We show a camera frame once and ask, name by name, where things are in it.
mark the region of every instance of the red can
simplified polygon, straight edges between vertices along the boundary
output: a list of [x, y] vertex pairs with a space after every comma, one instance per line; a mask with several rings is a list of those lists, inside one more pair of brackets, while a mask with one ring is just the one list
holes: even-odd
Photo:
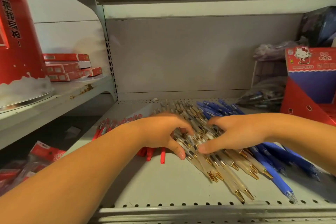
[[52, 95], [27, 0], [0, 0], [0, 112]]

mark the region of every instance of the fingernail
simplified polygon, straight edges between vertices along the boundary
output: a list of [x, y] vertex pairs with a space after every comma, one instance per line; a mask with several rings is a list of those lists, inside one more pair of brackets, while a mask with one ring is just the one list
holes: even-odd
[[198, 146], [198, 151], [199, 151], [200, 153], [204, 153], [204, 152], [205, 152], [205, 146], [204, 146], [203, 144], [199, 145], [199, 146]]
[[179, 157], [180, 159], [182, 159], [182, 160], [185, 159], [185, 154], [184, 154], [184, 152], [180, 151], [180, 152], [177, 153], [177, 155], [178, 155], [178, 157]]

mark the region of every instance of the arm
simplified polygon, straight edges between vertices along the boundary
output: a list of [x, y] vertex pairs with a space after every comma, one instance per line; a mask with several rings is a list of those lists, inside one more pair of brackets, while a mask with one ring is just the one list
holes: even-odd
[[193, 130], [173, 114], [143, 118], [113, 129], [46, 167], [0, 197], [3, 223], [87, 223], [116, 176], [143, 146], [166, 147], [181, 159], [170, 134]]
[[226, 132], [199, 146], [199, 152], [242, 149], [279, 142], [336, 175], [336, 127], [282, 113], [216, 117], [209, 121]]

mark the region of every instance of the hello kitty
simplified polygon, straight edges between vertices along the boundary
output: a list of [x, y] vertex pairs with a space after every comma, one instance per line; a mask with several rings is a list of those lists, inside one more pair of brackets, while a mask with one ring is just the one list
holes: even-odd
[[299, 64], [309, 64], [312, 54], [309, 52], [308, 47], [296, 48], [294, 56], [300, 59]]

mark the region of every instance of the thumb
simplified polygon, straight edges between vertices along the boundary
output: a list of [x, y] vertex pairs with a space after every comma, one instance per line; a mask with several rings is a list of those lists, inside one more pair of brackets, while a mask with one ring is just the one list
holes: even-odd
[[186, 158], [186, 153], [184, 152], [182, 146], [180, 146], [174, 139], [170, 137], [168, 144], [166, 146], [169, 150], [173, 151], [180, 159]]
[[229, 132], [225, 132], [223, 135], [199, 145], [198, 151], [202, 154], [208, 154], [226, 148], [239, 149], [237, 146], [235, 137], [231, 136]]

